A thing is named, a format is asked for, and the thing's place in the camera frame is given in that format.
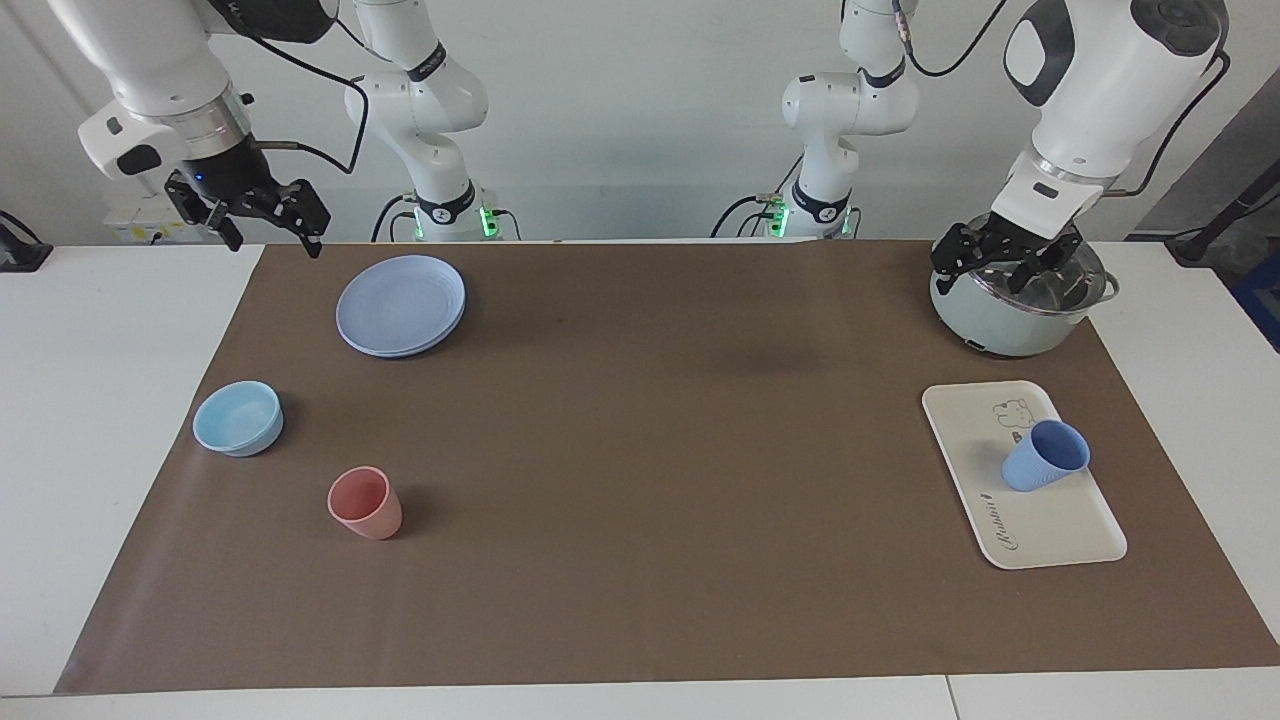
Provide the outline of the light blue bowl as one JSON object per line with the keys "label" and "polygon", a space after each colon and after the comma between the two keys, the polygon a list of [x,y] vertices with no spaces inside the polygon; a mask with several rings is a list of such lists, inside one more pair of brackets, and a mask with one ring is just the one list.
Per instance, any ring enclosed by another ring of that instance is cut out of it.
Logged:
{"label": "light blue bowl", "polygon": [[285,424],[276,391],[260,380],[238,380],[214,391],[196,409],[196,441],[216,454],[250,457],[269,448]]}

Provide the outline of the blue crate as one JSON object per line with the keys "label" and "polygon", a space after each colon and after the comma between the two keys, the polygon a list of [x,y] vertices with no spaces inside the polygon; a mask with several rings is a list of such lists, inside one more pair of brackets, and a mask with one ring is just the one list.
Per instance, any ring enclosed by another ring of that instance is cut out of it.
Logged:
{"label": "blue crate", "polygon": [[1230,288],[1230,295],[1280,354],[1280,250],[1240,278]]}

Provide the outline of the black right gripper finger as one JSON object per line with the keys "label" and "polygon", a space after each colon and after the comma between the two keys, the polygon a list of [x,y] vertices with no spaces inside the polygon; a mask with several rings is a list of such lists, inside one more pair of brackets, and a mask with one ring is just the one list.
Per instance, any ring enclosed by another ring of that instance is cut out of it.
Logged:
{"label": "black right gripper finger", "polygon": [[210,205],[180,172],[172,172],[165,181],[165,193],[187,225],[209,231],[232,252],[238,252],[244,237],[229,217],[228,205],[216,201]]}
{"label": "black right gripper finger", "polygon": [[244,213],[288,231],[301,242],[308,258],[320,258],[320,238],[332,222],[332,214],[308,181],[255,188],[244,196]]}

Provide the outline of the pale green cooking pot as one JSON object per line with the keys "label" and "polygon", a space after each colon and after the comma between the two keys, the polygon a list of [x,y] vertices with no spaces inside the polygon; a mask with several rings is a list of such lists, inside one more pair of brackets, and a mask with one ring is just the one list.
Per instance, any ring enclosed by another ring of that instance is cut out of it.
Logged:
{"label": "pale green cooking pot", "polygon": [[[986,213],[955,225],[978,227],[988,215]],[[963,279],[963,275],[956,281],[941,281],[933,268],[929,293],[942,323],[970,347],[1004,357],[1030,357],[1059,347],[1093,307],[1119,295],[1119,279],[1111,272],[1107,274],[1106,299],[1084,311],[1065,316],[1043,316],[1018,310],[987,295]]]}

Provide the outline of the black stand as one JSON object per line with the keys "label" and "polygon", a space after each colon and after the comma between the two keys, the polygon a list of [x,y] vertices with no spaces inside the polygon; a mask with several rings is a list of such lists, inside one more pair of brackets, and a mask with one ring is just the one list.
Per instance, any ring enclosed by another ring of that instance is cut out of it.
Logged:
{"label": "black stand", "polygon": [[1280,158],[1202,227],[1175,233],[1169,245],[1171,255],[1184,266],[1197,266],[1226,229],[1267,209],[1277,200],[1280,200]]}

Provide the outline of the cream tray with bear print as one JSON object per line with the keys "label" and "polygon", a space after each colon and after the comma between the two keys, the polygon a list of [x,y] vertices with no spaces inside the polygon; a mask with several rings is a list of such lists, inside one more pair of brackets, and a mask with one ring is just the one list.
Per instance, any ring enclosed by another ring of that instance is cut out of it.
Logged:
{"label": "cream tray with bear print", "polygon": [[1038,421],[1061,415],[1029,380],[932,386],[922,406],[983,556],[1025,570],[1126,556],[1128,539],[1089,470],[1020,492],[1002,465]]}

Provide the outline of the blue round plate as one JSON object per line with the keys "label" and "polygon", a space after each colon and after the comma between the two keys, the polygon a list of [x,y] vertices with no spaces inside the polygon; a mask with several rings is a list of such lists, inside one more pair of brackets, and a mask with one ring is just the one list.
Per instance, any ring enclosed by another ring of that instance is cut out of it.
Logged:
{"label": "blue round plate", "polygon": [[410,357],[443,342],[461,323],[465,278],[449,263],[403,255],[360,272],[335,305],[339,337],[381,359]]}

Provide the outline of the brown table mat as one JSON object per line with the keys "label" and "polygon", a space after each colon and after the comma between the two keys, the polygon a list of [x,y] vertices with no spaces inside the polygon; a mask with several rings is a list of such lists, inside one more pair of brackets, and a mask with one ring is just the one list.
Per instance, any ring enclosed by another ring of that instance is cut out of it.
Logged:
{"label": "brown table mat", "polygon": [[[975,354],[923,243],[435,246],[462,322],[364,356],[337,300],[407,252],[264,250],[197,395],[265,382],[283,434],[232,459],[180,429],[56,692],[1280,664],[1094,329]],[[1124,559],[980,555],[922,395],[992,380],[1084,432]],[[326,510],[360,466],[389,539]]]}

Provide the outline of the white power strip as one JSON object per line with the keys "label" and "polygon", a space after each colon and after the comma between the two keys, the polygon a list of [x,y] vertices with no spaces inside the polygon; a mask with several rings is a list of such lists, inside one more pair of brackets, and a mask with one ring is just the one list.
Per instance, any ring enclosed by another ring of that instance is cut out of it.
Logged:
{"label": "white power strip", "polygon": [[119,243],[210,245],[219,240],[202,225],[186,223],[173,204],[163,197],[113,199],[102,225]]}

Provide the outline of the pink cup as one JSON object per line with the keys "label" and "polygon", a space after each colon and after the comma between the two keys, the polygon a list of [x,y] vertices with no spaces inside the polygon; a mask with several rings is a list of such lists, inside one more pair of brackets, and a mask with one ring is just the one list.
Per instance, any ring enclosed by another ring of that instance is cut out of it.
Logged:
{"label": "pink cup", "polygon": [[370,541],[388,541],[402,528],[403,509],[389,477],[379,468],[352,468],[326,493],[326,510],[348,530]]}

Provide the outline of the blue ribbed cup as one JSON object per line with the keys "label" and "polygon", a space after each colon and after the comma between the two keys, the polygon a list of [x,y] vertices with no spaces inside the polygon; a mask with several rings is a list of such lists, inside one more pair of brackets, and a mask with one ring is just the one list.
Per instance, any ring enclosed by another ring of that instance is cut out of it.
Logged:
{"label": "blue ribbed cup", "polygon": [[1091,446],[1075,427],[1044,419],[1014,445],[1001,465],[1001,478],[1018,492],[1032,492],[1085,470],[1091,460]]}

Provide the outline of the black clamp mount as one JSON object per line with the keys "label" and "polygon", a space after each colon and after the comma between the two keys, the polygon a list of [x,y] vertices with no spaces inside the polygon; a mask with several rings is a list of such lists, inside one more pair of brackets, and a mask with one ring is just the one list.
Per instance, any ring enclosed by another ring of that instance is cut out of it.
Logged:
{"label": "black clamp mount", "polygon": [[52,250],[23,220],[0,209],[0,273],[36,272]]}

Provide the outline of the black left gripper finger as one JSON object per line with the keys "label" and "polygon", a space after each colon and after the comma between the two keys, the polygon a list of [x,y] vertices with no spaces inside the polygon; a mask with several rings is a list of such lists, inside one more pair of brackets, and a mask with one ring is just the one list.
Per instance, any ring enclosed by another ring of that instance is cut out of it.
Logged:
{"label": "black left gripper finger", "polygon": [[1060,270],[1083,242],[1079,232],[1062,232],[1041,251],[1020,260],[1007,278],[1010,293],[1020,293],[1037,277]]}
{"label": "black left gripper finger", "polygon": [[951,225],[931,249],[931,263],[941,281],[956,281],[960,275],[991,264],[991,233],[984,225]]}

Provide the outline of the glass pot lid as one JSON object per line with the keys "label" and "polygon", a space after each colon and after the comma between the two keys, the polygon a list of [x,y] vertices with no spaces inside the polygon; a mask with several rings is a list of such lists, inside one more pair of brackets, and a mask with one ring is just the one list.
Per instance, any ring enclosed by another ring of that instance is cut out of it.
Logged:
{"label": "glass pot lid", "polygon": [[1025,313],[1065,316],[1106,299],[1108,274],[1096,251],[1083,242],[1056,272],[1034,278],[1020,293],[1010,293],[1009,275],[1018,263],[993,263],[963,275],[987,295]]}

